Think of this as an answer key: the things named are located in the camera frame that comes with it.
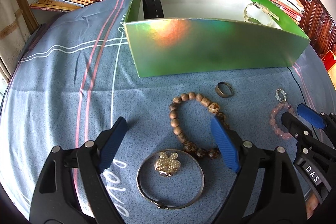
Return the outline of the operator right hand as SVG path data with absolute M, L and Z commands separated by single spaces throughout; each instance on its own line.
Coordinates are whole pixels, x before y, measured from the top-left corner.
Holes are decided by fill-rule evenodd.
M 314 210 L 319 205 L 319 201 L 313 192 L 310 193 L 309 198 L 305 202 L 305 205 L 306 205 L 307 219 L 309 219 L 313 215 Z

